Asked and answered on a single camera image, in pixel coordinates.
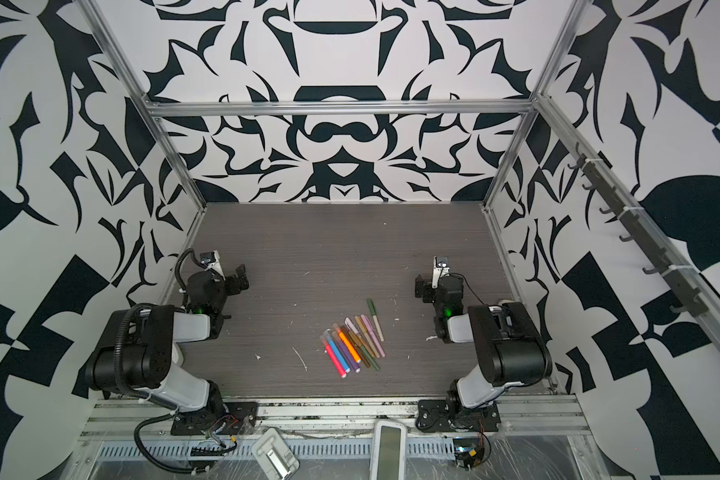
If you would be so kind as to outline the green pen beige body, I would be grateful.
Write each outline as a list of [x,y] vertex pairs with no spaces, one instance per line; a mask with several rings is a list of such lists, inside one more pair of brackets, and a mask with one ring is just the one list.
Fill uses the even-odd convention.
[[379,318],[378,318],[378,314],[377,314],[377,310],[376,310],[375,304],[374,304],[374,302],[373,302],[373,300],[372,300],[371,298],[367,298],[366,301],[367,301],[367,305],[368,305],[368,308],[369,308],[369,311],[370,311],[370,314],[371,314],[371,318],[372,318],[372,320],[373,320],[373,325],[374,325],[374,329],[375,329],[375,332],[376,332],[376,334],[377,334],[377,337],[378,337],[378,339],[380,340],[380,342],[384,342],[384,341],[385,341],[385,336],[384,336],[384,333],[383,333],[383,331],[382,331],[382,329],[381,329],[381,325],[380,325],[380,322],[379,322]]

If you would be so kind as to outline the brown pen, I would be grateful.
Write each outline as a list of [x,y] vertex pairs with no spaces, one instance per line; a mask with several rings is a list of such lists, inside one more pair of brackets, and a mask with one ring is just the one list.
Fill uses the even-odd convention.
[[360,331],[362,332],[362,335],[363,335],[364,338],[365,338],[365,342],[366,342],[366,344],[368,345],[368,347],[369,347],[369,349],[370,349],[370,351],[371,351],[371,354],[372,354],[375,358],[379,358],[378,350],[376,349],[376,346],[374,345],[374,342],[373,342],[373,340],[371,339],[371,337],[370,337],[370,335],[369,335],[369,331],[368,331],[368,329],[367,329],[367,327],[366,327],[366,325],[365,325],[365,322],[363,321],[362,317],[361,317],[361,316],[355,316],[354,319],[355,319],[356,325],[358,326],[358,328],[359,328]]

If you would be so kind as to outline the pink pen body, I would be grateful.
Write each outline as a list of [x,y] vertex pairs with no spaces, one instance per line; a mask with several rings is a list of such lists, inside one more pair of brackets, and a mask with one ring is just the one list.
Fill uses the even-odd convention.
[[376,349],[378,356],[380,358],[384,358],[386,356],[385,351],[384,351],[383,347],[381,346],[381,343],[375,333],[375,330],[372,327],[372,324],[371,324],[369,318],[365,314],[362,314],[361,319],[362,319],[362,321],[365,325],[365,328],[371,338],[371,341],[373,342],[373,345]]

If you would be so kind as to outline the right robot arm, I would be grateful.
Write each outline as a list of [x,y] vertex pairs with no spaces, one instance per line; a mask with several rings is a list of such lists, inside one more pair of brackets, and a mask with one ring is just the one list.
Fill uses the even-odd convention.
[[467,281],[451,274],[415,279],[414,295],[433,306],[436,337],[446,344],[471,344],[477,364],[448,391],[451,408],[485,407],[513,388],[530,387],[552,374],[551,355],[523,303],[463,303]]

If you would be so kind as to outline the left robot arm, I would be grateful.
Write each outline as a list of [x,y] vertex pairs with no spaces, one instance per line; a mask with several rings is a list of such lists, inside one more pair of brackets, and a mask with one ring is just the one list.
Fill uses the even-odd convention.
[[180,343],[218,338],[229,318],[223,313],[227,298],[249,287],[245,265],[230,276],[211,267],[189,278],[181,307],[140,304],[113,312],[85,364],[86,384],[184,415],[224,416],[218,386],[184,370],[173,351]]

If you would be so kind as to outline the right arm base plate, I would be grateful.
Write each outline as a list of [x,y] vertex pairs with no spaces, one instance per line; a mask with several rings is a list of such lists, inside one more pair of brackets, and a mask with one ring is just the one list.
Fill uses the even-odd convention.
[[501,417],[495,405],[464,409],[446,400],[420,400],[415,428],[424,433],[499,431]]

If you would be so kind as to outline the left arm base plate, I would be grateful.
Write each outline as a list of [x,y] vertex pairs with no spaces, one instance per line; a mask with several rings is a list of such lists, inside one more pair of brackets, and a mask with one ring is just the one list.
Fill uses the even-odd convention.
[[259,404],[255,401],[225,402],[219,412],[208,408],[179,413],[173,420],[173,436],[202,435],[211,430],[218,435],[237,435],[255,426]]

